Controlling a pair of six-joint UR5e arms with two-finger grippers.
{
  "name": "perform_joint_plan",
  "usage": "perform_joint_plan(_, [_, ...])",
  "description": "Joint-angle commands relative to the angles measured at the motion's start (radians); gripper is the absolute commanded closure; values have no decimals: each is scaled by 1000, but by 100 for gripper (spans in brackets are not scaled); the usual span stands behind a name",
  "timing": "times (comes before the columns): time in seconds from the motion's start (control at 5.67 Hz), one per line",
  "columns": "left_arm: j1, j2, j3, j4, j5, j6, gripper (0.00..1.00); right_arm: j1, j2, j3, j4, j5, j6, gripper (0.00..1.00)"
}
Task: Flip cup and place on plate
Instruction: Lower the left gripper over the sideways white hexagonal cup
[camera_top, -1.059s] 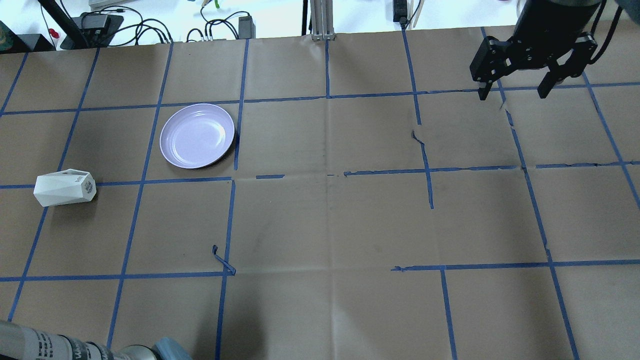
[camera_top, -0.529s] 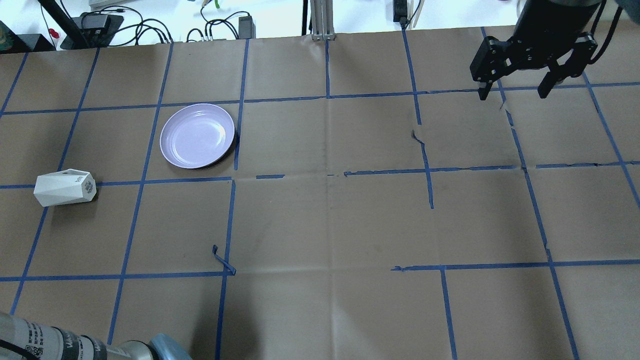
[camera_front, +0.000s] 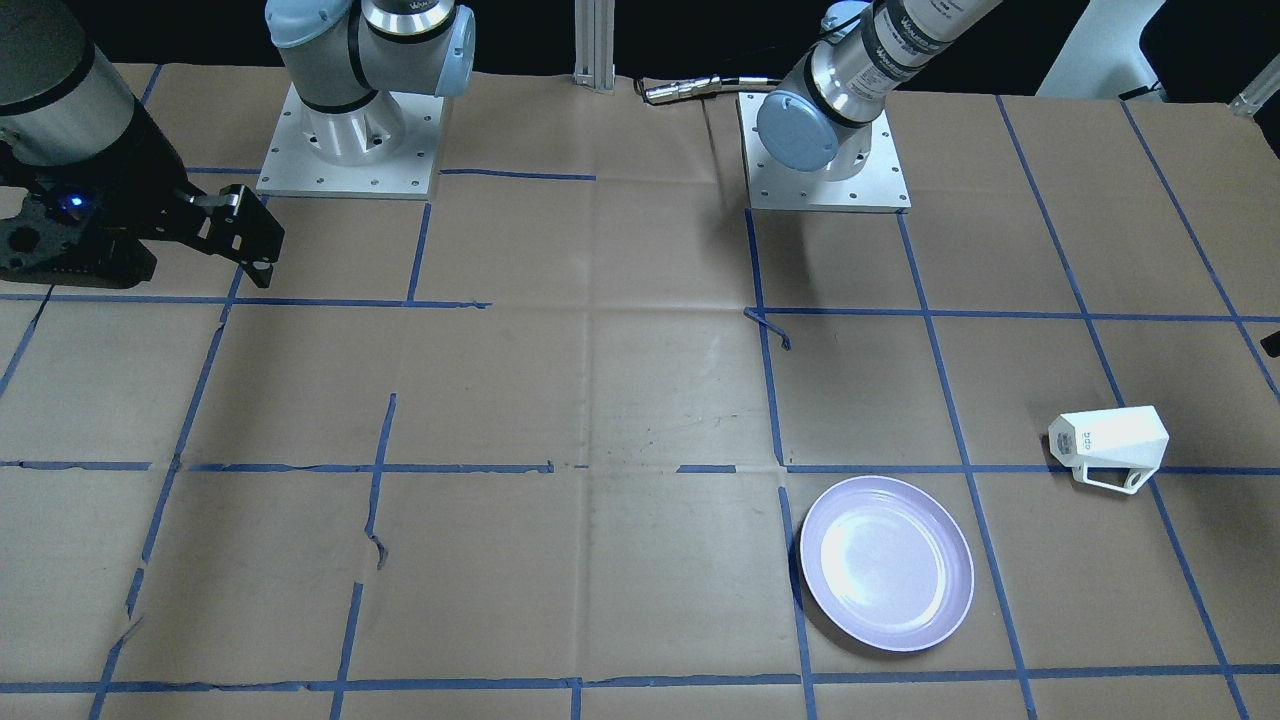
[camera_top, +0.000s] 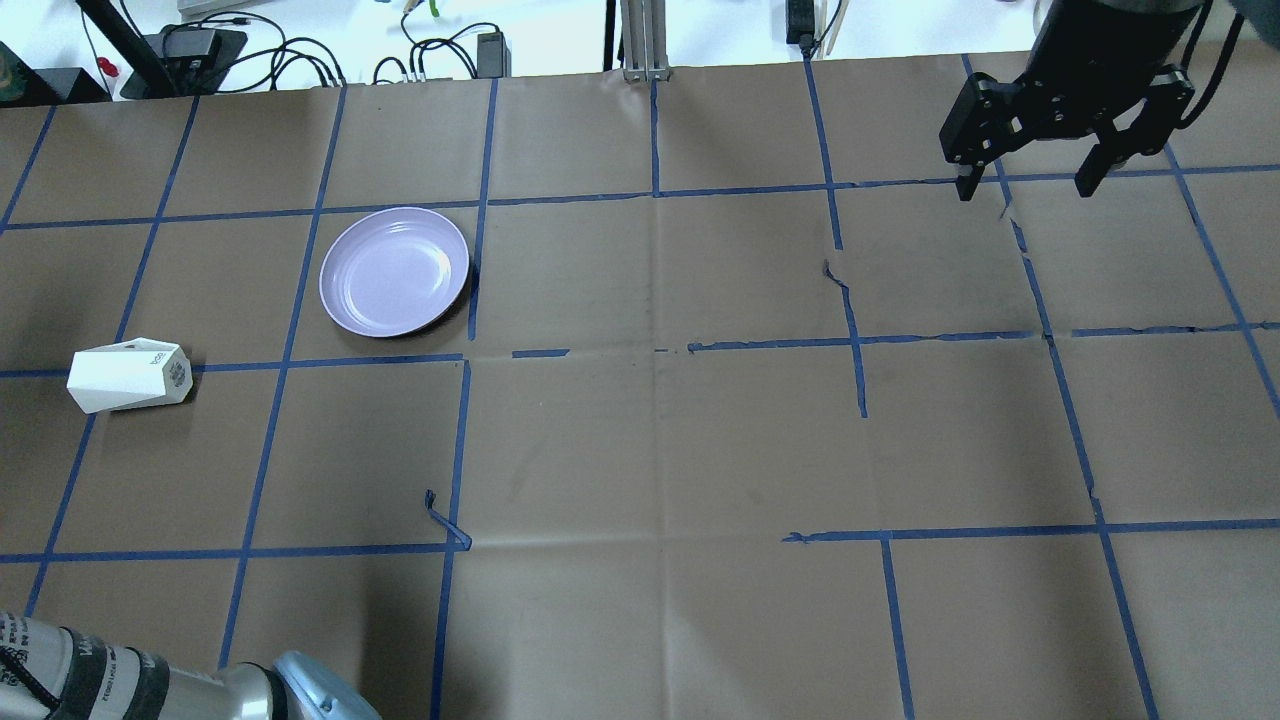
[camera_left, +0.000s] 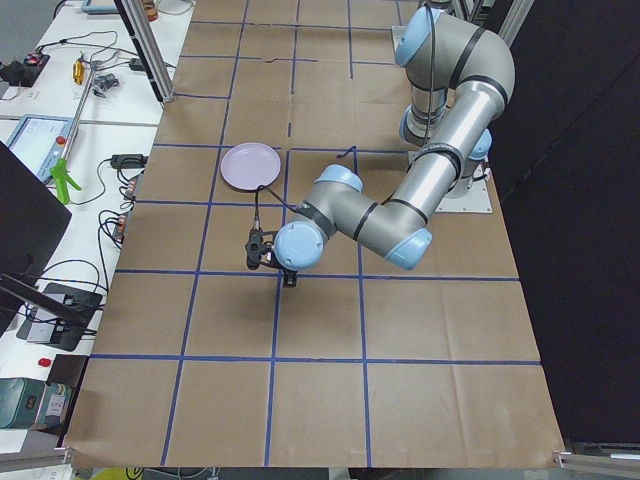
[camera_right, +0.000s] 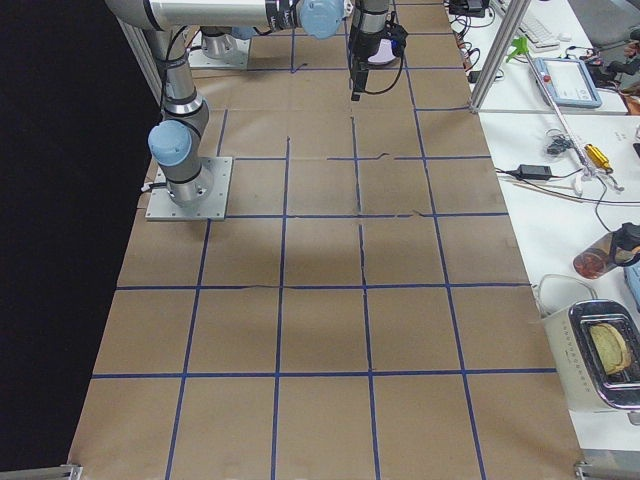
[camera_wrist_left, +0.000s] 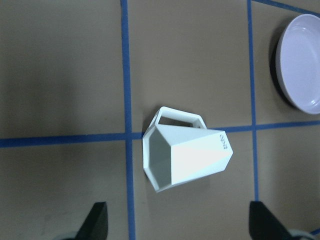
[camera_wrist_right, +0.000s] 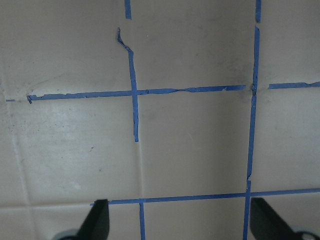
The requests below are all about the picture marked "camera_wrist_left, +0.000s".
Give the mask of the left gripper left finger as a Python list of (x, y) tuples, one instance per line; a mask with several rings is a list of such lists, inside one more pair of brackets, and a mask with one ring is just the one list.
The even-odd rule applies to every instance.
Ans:
[(106, 240), (108, 237), (108, 207), (106, 202), (96, 202), (77, 232), (76, 240)]

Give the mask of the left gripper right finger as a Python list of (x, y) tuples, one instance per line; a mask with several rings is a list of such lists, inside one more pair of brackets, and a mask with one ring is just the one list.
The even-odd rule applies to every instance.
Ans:
[(249, 235), (253, 240), (290, 240), (292, 235), (261, 201), (249, 204)]

